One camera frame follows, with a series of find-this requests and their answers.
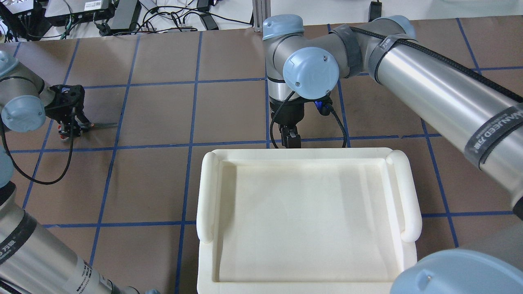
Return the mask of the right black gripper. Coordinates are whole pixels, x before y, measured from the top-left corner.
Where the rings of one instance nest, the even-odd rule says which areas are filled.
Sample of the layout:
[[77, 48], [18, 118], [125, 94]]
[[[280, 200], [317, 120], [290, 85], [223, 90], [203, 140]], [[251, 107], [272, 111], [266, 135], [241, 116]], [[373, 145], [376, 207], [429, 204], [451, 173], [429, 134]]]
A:
[[297, 98], [286, 102], [282, 109], [278, 112], [276, 119], [274, 115], [280, 108], [283, 101], [269, 98], [271, 109], [271, 120], [281, 125], [279, 127], [281, 144], [284, 148], [299, 149], [302, 147], [301, 136], [298, 133], [296, 124], [304, 118], [304, 98]]

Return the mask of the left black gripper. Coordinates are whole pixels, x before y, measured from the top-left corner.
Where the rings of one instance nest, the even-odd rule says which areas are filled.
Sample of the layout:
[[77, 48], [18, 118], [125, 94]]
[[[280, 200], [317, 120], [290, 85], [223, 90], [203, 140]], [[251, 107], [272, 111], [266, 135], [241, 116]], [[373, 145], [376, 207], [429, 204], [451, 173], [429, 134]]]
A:
[[[80, 131], [88, 132], [92, 123], [85, 116], [85, 89], [81, 85], [54, 85], [49, 87], [54, 99], [45, 106], [45, 115], [59, 122], [58, 135], [61, 139], [80, 137]], [[72, 121], [72, 113], [79, 120]]]

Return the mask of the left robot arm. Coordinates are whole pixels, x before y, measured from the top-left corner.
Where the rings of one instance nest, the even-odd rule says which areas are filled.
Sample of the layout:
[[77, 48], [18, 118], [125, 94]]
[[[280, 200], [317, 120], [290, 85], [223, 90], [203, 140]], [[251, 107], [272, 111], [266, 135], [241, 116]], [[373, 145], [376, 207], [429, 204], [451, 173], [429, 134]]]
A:
[[1, 292], [20, 294], [138, 294], [120, 287], [41, 225], [16, 202], [14, 174], [37, 180], [15, 162], [7, 133], [32, 132], [47, 119], [60, 124], [69, 140], [97, 128], [83, 113], [80, 85], [50, 86], [12, 54], [1, 52]]

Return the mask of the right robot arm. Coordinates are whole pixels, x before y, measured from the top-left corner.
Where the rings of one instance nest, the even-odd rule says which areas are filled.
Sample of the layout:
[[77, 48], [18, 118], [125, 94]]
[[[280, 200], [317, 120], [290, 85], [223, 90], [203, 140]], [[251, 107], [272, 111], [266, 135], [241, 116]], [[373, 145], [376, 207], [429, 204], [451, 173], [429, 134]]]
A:
[[[302, 115], [284, 107], [325, 100], [340, 78], [361, 72], [394, 93], [477, 169], [511, 195], [522, 218], [522, 97], [416, 41], [403, 16], [359, 27], [340, 25], [309, 40], [292, 14], [263, 21], [266, 72], [273, 121], [282, 144], [299, 148], [295, 125]], [[439, 251], [402, 272], [392, 294], [521, 294], [522, 223], [473, 245]]]

